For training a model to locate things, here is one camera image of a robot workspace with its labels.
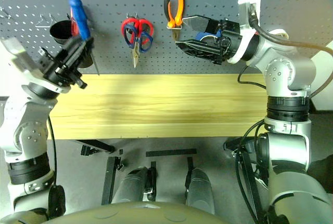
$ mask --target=gray floor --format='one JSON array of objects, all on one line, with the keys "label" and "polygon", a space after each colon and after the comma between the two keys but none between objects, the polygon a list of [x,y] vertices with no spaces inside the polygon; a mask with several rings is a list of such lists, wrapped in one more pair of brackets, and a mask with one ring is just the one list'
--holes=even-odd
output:
[{"label": "gray floor", "polygon": [[[312,160],[323,159],[333,153],[333,115],[312,115]],[[184,183],[187,173],[187,157],[192,156],[194,165],[209,176],[215,200],[216,214],[230,223],[253,223],[241,197],[235,172],[234,159],[222,150],[226,138],[151,138],[104,140],[121,156],[126,168],[117,172],[115,189],[121,179],[138,166],[150,166],[156,161],[157,201],[184,203]],[[196,148],[195,155],[145,157],[146,151]],[[96,153],[80,156],[81,145],[70,140],[57,141],[58,184],[65,188],[66,214],[100,206],[107,157],[110,154]],[[52,146],[49,159],[53,166]],[[11,212],[7,184],[6,163],[0,152],[0,217]]]}]

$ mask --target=cable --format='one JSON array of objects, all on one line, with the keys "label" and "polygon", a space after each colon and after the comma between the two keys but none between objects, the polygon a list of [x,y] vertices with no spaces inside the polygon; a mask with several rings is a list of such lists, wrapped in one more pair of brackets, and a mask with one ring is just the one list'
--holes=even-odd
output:
[{"label": "cable", "polygon": [[244,140],[245,138],[248,136],[248,134],[254,129],[256,128],[258,125],[262,125],[264,123],[264,119],[261,119],[260,121],[256,122],[255,124],[253,124],[244,134],[244,136],[242,136],[239,145],[238,145],[238,151],[240,151],[241,146],[244,145]]},{"label": "cable", "polygon": [[260,127],[263,125],[264,123],[260,124],[257,126],[257,128],[255,129],[255,133],[254,133],[254,150],[255,150],[255,153],[257,154],[257,138],[258,138],[258,132],[259,132],[259,129]]},{"label": "cable", "polygon": [[244,66],[243,69],[240,71],[238,77],[237,77],[237,82],[240,83],[240,84],[248,84],[248,85],[257,85],[263,89],[266,89],[266,86],[262,85],[262,84],[259,84],[259,83],[256,83],[256,82],[250,82],[250,81],[241,81],[240,80],[240,77],[243,75],[244,71],[248,68],[248,66]]},{"label": "cable", "polygon": [[244,201],[245,201],[245,204],[253,218],[253,221],[255,224],[259,224],[259,221],[256,217],[256,215],[254,214],[253,212],[253,209],[250,205],[250,202],[245,194],[245,191],[244,191],[244,188],[243,188],[243,185],[241,183],[241,180],[240,180],[240,176],[239,176],[239,168],[238,168],[238,162],[239,162],[239,156],[240,156],[240,153],[241,153],[241,146],[243,145],[244,143],[244,140],[246,139],[246,137],[249,135],[249,133],[254,129],[256,128],[257,126],[261,126],[262,124],[264,123],[264,119],[256,122],[255,124],[253,124],[246,132],[245,134],[243,135],[243,137],[241,138],[240,142],[239,142],[239,145],[238,145],[238,150],[236,151],[236,157],[235,157],[235,170],[236,170],[236,177],[237,177],[237,182],[238,182],[238,185],[239,185],[239,188],[240,188],[240,191],[241,191],[241,194],[244,198]]},{"label": "cable", "polygon": [[243,185],[241,184],[241,180],[240,180],[240,176],[239,176],[239,168],[238,168],[238,162],[239,162],[239,154],[236,154],[236,157],[235,157],[235,166],[236,166],[236,177],[237,177],[237,182],[238,182],[238,185],[239,185],[239,188],[240,188],[240,191],[241,191],[241,195],[243,196],[244,198],[244,201],[245,201],[245,204],[252,216],[252,219],[254,221],[255,224],[259,224],[259,221],[257,219],[257,217],[255,216],[255,213],[253,212],[252,210],[252,207],[250,205],[250,202],[245,194],[245,191],[244,191],[244,188],[243,188]]},{"label": "cable", "polygon": [[[266,33],[260,26],[259,26],[259,22],[258,22],[258,18],[257,15],[255,14],[254,16],[250,16],[249,17],[249,23],[250,26],[254,29],[256,29],[256,31],[265,39],[275,43],[275,44],[279,44],[279,45],[284,45],[284,46],[295,46],[295,47],[304,47],[304,48],[311,48],[311,49],[316,49],[316,50],[320,50],[320,51],[325,51],[329,54],[331,54],[331,56],[333,56],[333,49],[327,47],[327,46],[321,46],[321,45],[316,45],[316,44],[311,44],[311,43],[304,43],[304,42],[296,42],[296,41],[289,41],[286,39],[280,39],[277,38],[275,36],[273,36],[272,34]],[[316,96],[318,93],[320,93],[323,89],[325,89],[325,87],[327,85],[329,85],[329,83],[333,80],[333,71],[331,72],[330,76],[328,77],[328,79],[313,93],[311,93],[310,98]]]},{"label": "cable", "polygon": [[47,118],[48,126],[50,128],[51,139],[53,143],[53,153],[54,153],[54,185],[57,184],[57,150],[56,150],[56,140],[54,138],[53,127],[51,123],[51,118]]}]

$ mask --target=metal hook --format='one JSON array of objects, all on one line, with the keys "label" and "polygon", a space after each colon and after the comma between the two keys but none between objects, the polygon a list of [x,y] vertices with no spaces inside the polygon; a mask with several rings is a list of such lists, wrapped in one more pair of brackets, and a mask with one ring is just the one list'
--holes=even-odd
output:
[{"label": "metal hook", "polygon": [[[41,20],[35,25],[35,27],[36,28],[50,28],[51,26],[52,26],[52,23],[53,22],[57,22],[56,20],[55,20],[55,18],[52,16],[52,14],[48,14],[48,16],[50,17],[50,19],[51,19],[51,22],[49,23],[49,21],[47,21],[46,19],[45,19],[45,17],[42,15],[42,14],[40,14],[40,18],[41,18]],[[45,21],[46,23],[49,23],[49,25],[40,25],[43,21]]]},{"label": "metal hook", "polygon": [[6,15],[6,16],[0,15],[0,18],[7,18],[8,20],[12,19],[11,15],[7,13],[3,7],[0,7],[0,11]]},{"label": "metal hook", "polygon": [[137,19],[137,12],[135,13],[135,16],[129,16],[129,13],[126,13],[126,18],[136,18]]}]

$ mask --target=wooden tabletop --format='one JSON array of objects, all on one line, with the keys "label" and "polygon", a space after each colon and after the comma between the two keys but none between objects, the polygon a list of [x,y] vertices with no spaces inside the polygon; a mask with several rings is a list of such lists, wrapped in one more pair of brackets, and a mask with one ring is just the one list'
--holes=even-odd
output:
[{"label": "wooden tabletop", "polygon": [[50,114],[56,139],[241,136],[266,115],[266,91],[237,74],[82,79],[88,86],[60,95]]}]

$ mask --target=gray pegboard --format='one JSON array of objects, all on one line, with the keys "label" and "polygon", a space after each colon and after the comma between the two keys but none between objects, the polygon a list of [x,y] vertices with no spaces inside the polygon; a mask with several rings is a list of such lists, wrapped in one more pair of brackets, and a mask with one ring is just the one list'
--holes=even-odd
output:
[{"label": "gray pegboard", "polygon": [[[91,21],[95,37],[94,56],[101,73],[111,74],[195,74],[238,73],[242,63],[222,65],[185,55],[178,49],[166,29],[163,0],[82,0]],[[200,14],[214,19],[227,17],[238,21],[237,0],[185,0],[184,16]],[[262,0],[261,24],[266,30],[283,28],[291,39],[326,45],[332,40],[333,0]],[[39,15],[52,14],[57,21],[67,18],[68,0],[0,0],[12,19],[0,19],[1,36],[17,37],[28,53],[37,58],[39,46],[55,54],[59,45],[50,37],[48,28],[36,28]],[[120,33],[120,24],[126,13],[138,13],[153,22],[154,42],[151,50],[141,54],[139,64],[133,68],[130,49]],[[184,27],[181,39],[192,38],[195,33]],[[315,51],[301,50],[306,56]],[[83,73],[96,73],[94,67]]]}]

